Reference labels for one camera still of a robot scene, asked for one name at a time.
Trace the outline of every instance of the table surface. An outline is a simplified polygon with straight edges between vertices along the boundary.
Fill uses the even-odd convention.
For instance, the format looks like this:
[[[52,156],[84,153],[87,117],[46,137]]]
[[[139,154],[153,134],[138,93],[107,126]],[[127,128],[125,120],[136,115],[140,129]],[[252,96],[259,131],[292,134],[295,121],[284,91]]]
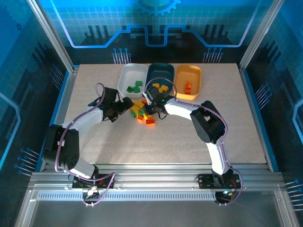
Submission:
[[[172,64],[175,69],[179,64]],[[225,151],[231,163],[265,163],[236,64],[193,64],[202,69],[201,93],[194,102],[211,101],[228,124]],[[117,88],[122,64],[80,65],[65,121],[82,113],[97,98],[95,84]],[[95,125],[80,140],[80,156],[90,163],[210,163],[207,146],[190,120],[155,116],[147,127],[130,111]]]

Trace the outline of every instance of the orange lego brick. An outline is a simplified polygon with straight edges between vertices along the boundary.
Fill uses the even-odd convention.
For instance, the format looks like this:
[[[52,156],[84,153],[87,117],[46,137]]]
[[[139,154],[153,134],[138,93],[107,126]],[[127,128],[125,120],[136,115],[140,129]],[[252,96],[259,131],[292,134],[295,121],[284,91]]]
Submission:
[[[190,95],[190,92],[191,92],[191,89],[185,89],[185,91],[184,91],[184,93],[185,93],[186,95]]]
[[[147,104],[146,98],[142,99],[141,102],[145,105]]]
[[[141,101],[138,101],[138,102],[135,102],[135,105],[136,105],[137,107],[139,107],[140,109],[142,109],[142,107],[144,106],[144,103],[141,102]]]
[[[156,125],[155,119],[153,119],[153,118],[147,119],[147,120],[146,120],[146,125],[147,125],[147,126],[154,126],[154,125]]]
[[[185,89],[191,88],[192,83],[190,83],[189,81],[186,81],[185,83]]]
[[[144,121],[144,117],[139,115],[137,120],[138,120],[138,122],[142,123]]]

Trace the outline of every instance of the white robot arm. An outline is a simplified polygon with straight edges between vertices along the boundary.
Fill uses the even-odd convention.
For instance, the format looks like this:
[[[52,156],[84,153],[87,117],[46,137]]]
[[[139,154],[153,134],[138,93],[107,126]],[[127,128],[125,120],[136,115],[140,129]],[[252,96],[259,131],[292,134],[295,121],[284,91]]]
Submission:
[[[199,109],[199,107],[187,106],[178,103],[174,98],[170,99],[164,105],[164,107],[167,111],[167,114],[177,115],[189,120],[192,120],[191,118],[192,112]],[[210,158],[212,160],[212,170],[219,175],[225,174],[229,170],[229,167],[226,163],[224,163],[223,154],[219,145],[219,141],[217,141],[215,144],[211,142],[208,143],[206,142],[206,145],[209,150]]]
[[[143,95],[147,100],[143,107],[147,115],[164,113],[184,117],[193,122],[199,138],[208,147],[214,183],[217,187],[223,187],[231,179],[233,170],[219,142],[219,138],[225,133],[225,125],[218,117],[220,114],[215,106],[210,101],[202,104],[179,101],[173,96],[164,96],[156,87],[148,89]]]
[[[118,91],[112,88],[105,88],[105,98],[101,105],[97,108],[97,98],[94,102],[90,103],[88,108],[83,112],[86,113],[80,117],[76,122],[70,121],[62,125],[51,125],[46,134],[45,148],[42,155],[43,161],[48,164],[56,163],[56,154],[58,146],[63,135],[63,132],[68,128],[71,122],[73,125],[67,130],[62,143],[58,168],[69,170],[77,176],[86,179],[95,179],[98,175],[98,168],[80,157],[80,138],[85,135],[94,125],[104,121],[110,120],[114,122],[119,115],[125,113],[126,110],[133,106],[130,98],[123,98],[120,100]]]

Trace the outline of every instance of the glass panel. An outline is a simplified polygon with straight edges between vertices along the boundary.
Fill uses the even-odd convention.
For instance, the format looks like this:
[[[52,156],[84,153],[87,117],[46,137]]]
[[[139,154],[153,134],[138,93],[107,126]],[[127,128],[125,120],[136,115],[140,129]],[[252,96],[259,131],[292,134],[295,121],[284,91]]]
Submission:
[[[1,1],[0,22],[0,223],[12,226],[66,69],[26,1]]]
[[[240,62],[271,3],[270,0],[40,2],[74,64],[127,63],[130,59],[126,54],[131,54],[136,63]],[[125,54],[126,58],[119,60],[115,53]]]
[[[256,98],[279,170],[286,182],[299,179],[299,184],[303,183],[302,12],[301,0],[285,1],[247,67],[254,92],[264,86]],[[302,213],[297,214],[303,220]]]

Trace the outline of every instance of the green lego brick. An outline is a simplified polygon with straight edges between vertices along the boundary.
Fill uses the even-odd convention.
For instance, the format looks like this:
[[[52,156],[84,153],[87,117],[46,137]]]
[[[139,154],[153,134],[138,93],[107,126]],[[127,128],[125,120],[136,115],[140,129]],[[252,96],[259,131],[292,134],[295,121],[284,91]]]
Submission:
[[[136,113],[133,110],[131,110],[131,114],[132,114],[133,118],[137,117]]]
[[[139,92],[140,92],[140,88],[139,88],[138,86],[135,86],[135,87],[133,88],[133,92],[139,93]]]
[[[134,88],[132,86],[128,86],[127,92],[132,93],[134,91]]]
[[[141,116],[143,116],[143,115],[144,115],[144,110],[141,109],[141,110],[139,111],[139,114],[140,114]]]
[[[136,86],[142,86],[142,85],[143,85],[143,82],[141,80],[136,81]]]

